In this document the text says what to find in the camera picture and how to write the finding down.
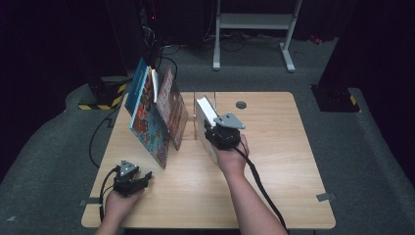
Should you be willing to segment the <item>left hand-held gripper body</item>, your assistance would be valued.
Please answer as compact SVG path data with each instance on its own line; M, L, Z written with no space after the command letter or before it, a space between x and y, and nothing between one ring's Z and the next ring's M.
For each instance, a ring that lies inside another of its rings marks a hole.
M138 172L139 167L136 164L122 160L116 171L114 190L124 197L138 192L135 189L136 182L139 181L136 178Z

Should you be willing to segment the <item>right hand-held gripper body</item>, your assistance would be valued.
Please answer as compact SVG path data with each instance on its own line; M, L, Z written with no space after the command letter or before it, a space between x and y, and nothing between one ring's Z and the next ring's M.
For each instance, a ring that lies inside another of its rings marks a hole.
M241 142L240 130L246 126L233 114L213 119L215 126L208 129L208 141L219 150L237 147Z

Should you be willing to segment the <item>white book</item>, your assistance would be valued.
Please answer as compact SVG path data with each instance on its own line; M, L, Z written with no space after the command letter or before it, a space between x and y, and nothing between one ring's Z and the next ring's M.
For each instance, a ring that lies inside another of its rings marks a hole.
M210 103L207 96L197 99L196 104L196 120L198 127L199 139L202 141L208 155L212 161L217 163L217 156L213 150L211 143L206 138L206 131L208 127L215 127L214 119L217 117L216 110Z

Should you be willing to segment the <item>clear acrylic book rack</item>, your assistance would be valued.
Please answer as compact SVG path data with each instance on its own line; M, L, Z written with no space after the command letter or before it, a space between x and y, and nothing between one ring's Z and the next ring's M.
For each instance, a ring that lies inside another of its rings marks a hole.
M207 97L210 103L216 108L215 92L182 92L183 101L185 103L188 119L186 122L186 128L184 131L184 140L198 140L198 122L196 119L196 105L195 101Z

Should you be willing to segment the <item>red-brown and purple magazine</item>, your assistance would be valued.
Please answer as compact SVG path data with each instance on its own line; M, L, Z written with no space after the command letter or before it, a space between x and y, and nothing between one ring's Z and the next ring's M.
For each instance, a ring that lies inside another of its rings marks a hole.
M175 149L179 150L188 120L188 112L183 97L178 89L171 67L167 68L164 77L159 76L155 70L152 70L151 78L155 93L154 102L167 127Z

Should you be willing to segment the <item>teal and green picture book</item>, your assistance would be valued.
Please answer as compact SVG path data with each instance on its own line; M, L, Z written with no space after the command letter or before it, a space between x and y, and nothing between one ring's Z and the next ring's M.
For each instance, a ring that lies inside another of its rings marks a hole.
M166 167L169 135L157 104L152 68L146 67L138 83L138 95L129 124L130 130L161 168Z

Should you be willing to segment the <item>person's left hand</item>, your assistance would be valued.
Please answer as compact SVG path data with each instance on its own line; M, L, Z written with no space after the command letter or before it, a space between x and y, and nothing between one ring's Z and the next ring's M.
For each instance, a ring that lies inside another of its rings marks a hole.
M103 224L118 228L143 193L144 190L140 190L129 196L122 196L113 190L106 200Z

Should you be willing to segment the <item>person's right hand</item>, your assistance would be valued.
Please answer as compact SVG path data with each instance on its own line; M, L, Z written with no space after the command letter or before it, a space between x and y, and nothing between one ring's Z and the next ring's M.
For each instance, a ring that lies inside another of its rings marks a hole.
M225 177L244 175L247 157L250 150L247 138L241 135L241 142L235 149L219 150L213 147L217 155L217 163Z

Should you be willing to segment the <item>black stand base yellow-striped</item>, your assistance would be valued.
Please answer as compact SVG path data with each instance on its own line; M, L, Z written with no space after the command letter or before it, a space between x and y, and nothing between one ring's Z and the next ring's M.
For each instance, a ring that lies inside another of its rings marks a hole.
M87 85L88 89L78 103L83 111L114 110L117 108L126 84L122 81L104 81L97 78Z
M321 112L360 112L356 99L346 88L335 89L312 85L311 91Z

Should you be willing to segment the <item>white metal stand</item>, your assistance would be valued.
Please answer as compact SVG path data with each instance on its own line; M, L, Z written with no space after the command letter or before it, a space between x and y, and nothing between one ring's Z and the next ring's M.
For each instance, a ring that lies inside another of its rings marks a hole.
M220 70L220 30L231 29L270 29L286 30L285 41L279 44L282 57L288 72L296 68L289 52L294 29L300 14L302 0L295 1L294 10L290 14L234 14L221 12L221 0L216 0L215 36L212 57L212 69Z

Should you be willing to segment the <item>black computer rack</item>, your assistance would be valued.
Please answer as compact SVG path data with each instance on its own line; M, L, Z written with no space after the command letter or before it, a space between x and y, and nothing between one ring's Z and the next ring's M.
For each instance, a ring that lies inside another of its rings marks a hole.
M157 0L105 0L123 64L128 71L143 59L155 63L160 49Z

